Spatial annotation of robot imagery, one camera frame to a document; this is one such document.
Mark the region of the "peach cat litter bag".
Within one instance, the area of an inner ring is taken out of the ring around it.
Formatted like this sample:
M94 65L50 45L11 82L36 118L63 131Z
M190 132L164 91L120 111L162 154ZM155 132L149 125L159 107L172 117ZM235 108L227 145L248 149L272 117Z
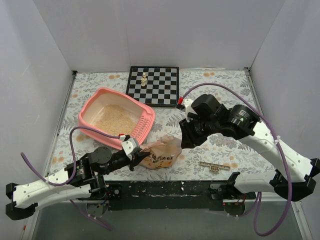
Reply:
M181 142L179 138L164 135L155 142L142 144L142 152L149 155L139 165L153 170L171 167L182 153Z

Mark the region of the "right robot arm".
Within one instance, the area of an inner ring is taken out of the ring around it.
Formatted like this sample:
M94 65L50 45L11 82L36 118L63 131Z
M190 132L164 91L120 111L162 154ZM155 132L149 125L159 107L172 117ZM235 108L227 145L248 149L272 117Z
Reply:
M182 149L193 149L209 136L222 134L249 146L275 168L265 173L233 172L215 190L221 197L237 199L251 192L269 192L297 202L314 192L320 160L306 158L282 140L274 139L271 130L249 107L237 104L226 108L213 95L203 94L195 100L180 98L177 108L185 112L179 122Z

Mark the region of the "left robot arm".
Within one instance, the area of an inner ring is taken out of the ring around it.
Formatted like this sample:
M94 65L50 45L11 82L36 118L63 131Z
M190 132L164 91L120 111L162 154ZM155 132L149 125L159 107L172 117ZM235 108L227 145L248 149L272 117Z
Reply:
M123 167L133 171L147 156L149 152L141 149L128 157L123 150L112 153L108 147L102 146L44 179L24 185L9 183L5 194L11 202L5 206L5 214L17 221L68 200L108 200L115 189L105 182L104 177Z

